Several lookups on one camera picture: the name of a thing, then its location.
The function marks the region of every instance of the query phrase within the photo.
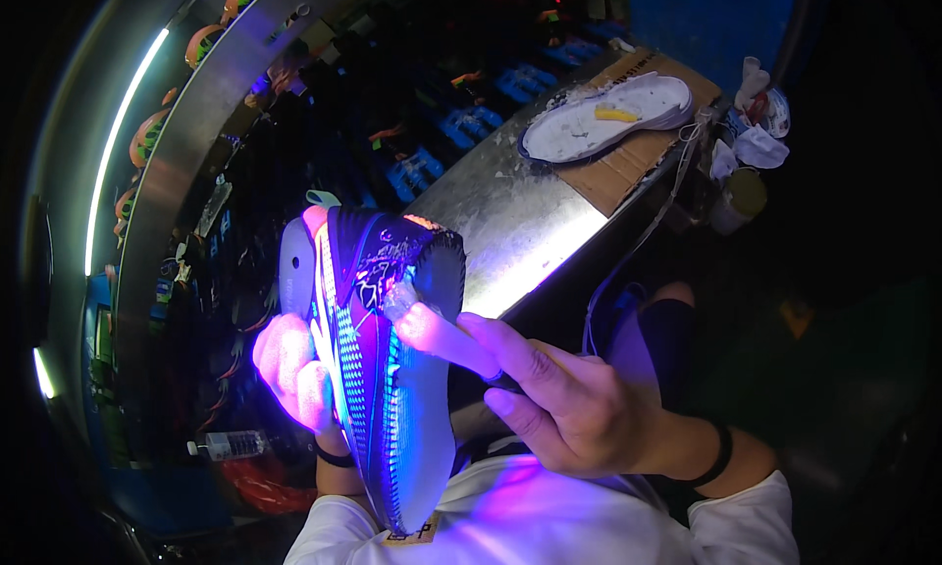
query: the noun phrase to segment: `blue wall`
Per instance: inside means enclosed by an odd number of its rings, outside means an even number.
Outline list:
[[[793,1],[629,0],[631,33],[732,95],[744,56],[771,72]]]

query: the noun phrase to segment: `cardboard box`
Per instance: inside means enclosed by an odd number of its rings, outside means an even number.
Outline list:
[[[694,112],[720,96],[720,88],[676,60],[641,46],[614,63],[587,83],[602,87],[608,81],[625,80],[651,71],[677,77],[693,93]],[[590,204],[610,217],[657,161],[677,143],[677,130],[632,132],[601,159],[579,167],[559,168],[556,174],[578,191]]]

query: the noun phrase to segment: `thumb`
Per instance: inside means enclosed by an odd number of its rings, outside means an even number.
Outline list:
[[[334,423],[334,388],[326,366],[313,360],[298,373],[299,422],[321,434]]]
[[[550,471],[560,471],[576,455],[559,435],[549,413],[525,395],[492,388],[484,403],[503,420]]]

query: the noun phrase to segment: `person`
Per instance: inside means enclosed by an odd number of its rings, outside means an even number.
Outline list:
[[[682,283],[658,290],[616,324],[607,361],[460,314],[459,326],[526,395],[487,390],[485,411],[452,415],[456,438],[473,430],[456,419],[474,415],[472,422],[487,424],[490,411],[512,432],[485,439],[470,455],[460,449],[466,462],[435,514],[405,539],[377,526],[355,468],[318,458],[319,496],[285,562],[798,563],[791,498],[771,448],[742,430],[671,410],[692,306]],[[299,368],[283,367],[282,375]],[[329,380],[326,367],[317,374]],[[311,418],[316,441],[346,456],[326,397]],[[652,475],[705,498],[689,508],[689,528],[668,514],[644,477]]]

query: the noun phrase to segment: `white cloth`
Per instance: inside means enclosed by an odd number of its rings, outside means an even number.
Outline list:
[[[383,546],[358,504],[325,495],[288,552],[314,563],[590,563],[605,565],[798,563],[791,496],[773,473],[759,485],[691,507],[690,528],[613,488],[548,472],[533,455],[485,459],[452,477],[432,542]]]
[[[760,169],[781,167],[788,152],[787,146],[769,135],[758,124],[737,136],[733,142],[733,154],[736,158]]]
[[[727,146],[723,140],[717,138],[716,144],[713,145],[713,164],[709,168],[710,178],[717,181],[723,180],[733,174],[738,166],[739,163],[736,162],[733,149]]]

